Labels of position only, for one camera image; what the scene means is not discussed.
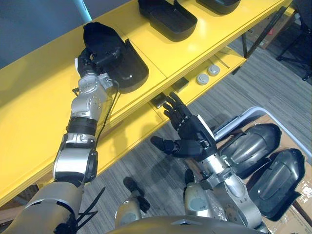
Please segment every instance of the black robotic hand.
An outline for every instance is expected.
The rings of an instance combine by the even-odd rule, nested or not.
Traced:
[[[166,109],[164,114],[170,119],[171,124],[181,140],[164,140],[153,136],[151,142],[161,151],[174,157],[188,158],[192,157],[196,161],[202,161],[205,158],[216,153],[216,144],[214,138],[198,119],[192,115],[190,110],[173,92],[166,97],[167,103],[163,104]]]

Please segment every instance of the yellow shelf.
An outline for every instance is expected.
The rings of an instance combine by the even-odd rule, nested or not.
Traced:
[[[217,84],[221,79],[225,78],[229,73],[241,66],[245,61],[245,58],[229,47],[223,48],[220,52],[211,56],[208,60],[184,76],[189,81],[189,84],[178,93],[178,96],[186,105],[189,105],[208,89]],[[209,81],[206,85],[199,85],[196,81],[197,75],[201,73],[208,75],[207,69],[213,64],[220,68],[220,73],[215,77],[209,76]],[[168,95],[171,91],[174,91],[172,87],[164,90],[163,93]],[[163,108],[157,109],[151,103],[150,105],[163,120],[168,120],[163,114]]]
[[[138,13],[136,0],[95,20],[113,27],[123,40],[129,38],[150,70],[144,85],[120,96],[108,128],[127,119],[112,132],[127,128],[129,115],[137,114],[155,95],[208,58],[213,59],[213,54],[289,0],[241,0],[237,10],[222,17],[195,0],[180,2],[198,18],[194,33],[181,42],[171,42],[152,28]],[[79,79],[74,58],[84,48],[82,34],[81,26],[0,70],[0,131],[5,133],[0,142],[0,206],[51,170],[75,97],[70,90]],[[207,88],[197,87],[198,95],[219,78],[211,78]],[[105,155],[107,149],[100,148],[100,155]],[[106,168],[124,152],[112,151],[99,168]]]
[[[162,119],[148,103],[132,113],[126,121],[123,121],[121,125],[99,141],[97,147],[98,174],[124,156],[161,125]]]
[[[197,18],[194,32],[185,40],[173,42],[150,26],[139,13],[137,0],[130,1],[108,15],[153,64],[166,76],[176,76],[197,60],[206,60],[233,39],[262,21],[284,4],[284,0],[241,0],[230,14],[220,16],[196,0],[179,3]],[[105,22],[102,17],[96,20]]]
[[[295,9],[293,9],[291,6],[290,7],[287,7],[286,11],[285,11],[285,15],[286,16],[292,16],[293,13],[295,12]]]

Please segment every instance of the black foot-shaped container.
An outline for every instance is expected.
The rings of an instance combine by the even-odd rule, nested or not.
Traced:
[[[281,131],[272,123],[255,125],[238,134],[220,150],[226,160],[242,179],[270,161],[266,156],[279,146]]]
[[[301,195],[295,189],[305,174],[305,159],[299,150],[289,149],[272,155],[270,160],[253,174],[247,189],[261,214],[277,221]]]
[[[221,15],[231,13],[237,8],[240,0],[196,0],[213,12]]]
[[[92,54],[92,63],[99,74],[107,72],[119,83],[121,93],[129,93],[140,87],[148,77],[148,67],[127,39],[99,22],[84,26],[83,40]]]
[[[138,5],[151,26],[172,41],[184,40],[195,30],[197,18],[177,0],[173,5],[166,0],[138,0]]]

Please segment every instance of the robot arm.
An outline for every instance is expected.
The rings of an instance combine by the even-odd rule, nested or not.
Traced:
[[[249,198],[243,181],[228,167],[218,155],[213,134],[200,116],[191,114],[175,93],[170,93],[164,104],[164,114],[178,131],[181,140],[163,140],[152,137],[151,142],[168,155],[192,158],[190,168],[204,169],[205,178],[201,181],[204,189],[212,189],[225,210],[227,219],[252,229],[264,230],[261,213]]]
[[[96,74],[89,56],[84,50],[78,58],[79,94],[54,162],[54,181],[35,194],[5,234],[77,232],[84,184],[97,175],[97,123],[113,86],[107,74]]]

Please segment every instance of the metal frame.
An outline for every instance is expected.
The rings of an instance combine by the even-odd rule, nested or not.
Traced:
[[[298,59],[296,56],[294,56],[295,58],[289,58],[289,57],[285,57],[283,56],[286,51],[288,51],[289,49],[295,47],[300,41],[304,40],[306,37],[310,37],[311,36],[311,29],[309,29],[303,21],[301,21],[301,33],[300,35],[289,45],[287,46],[277,57],[276,60],[277,61],[290,61],[290,62],[296,62],[298,64],[301,65],[307,65],[309,66],[309,70],[306,72],[305,76],[302,78],[302,80],[307,80],[309,79],[312,75],[312,69],[311,69],[311,61],[304,61],[303,59]]]
[[[246,43],[246,33],[242,35],[242,44],[243,44],[243,53],[244,53],[244,58],[248,59],[253,52],[256,50],[256,48],[259,46],[259,44],[263,41],[263,39],[266,37],[266,35],[269,33],[269,31],[274,27],[274,25],[277,23],[277,21],[282,17],[284,12],[286,11],[287,7],[282,6],[279,8],[279,10],[276,12],[268,26],[262,31],[258,39],[254,42],[254,44],[251,46],[251,48],[248,50],[247,49],[247,43]],[[232,72],[233,75],[236,74],[236,72],[240,69],[241,67],[238,67],[236,70]]]

